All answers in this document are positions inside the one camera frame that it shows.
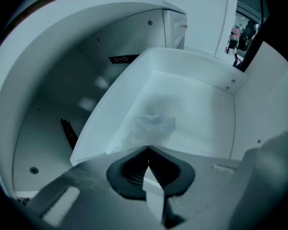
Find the screw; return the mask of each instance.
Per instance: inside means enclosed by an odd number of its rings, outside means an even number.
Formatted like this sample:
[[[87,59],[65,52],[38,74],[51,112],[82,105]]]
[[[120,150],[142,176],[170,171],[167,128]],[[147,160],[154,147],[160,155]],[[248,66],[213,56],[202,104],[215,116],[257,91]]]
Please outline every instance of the screw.
[[[30,172],[31,172],[31,174],[38,174],[38,168],[37,167],[31,167]]]

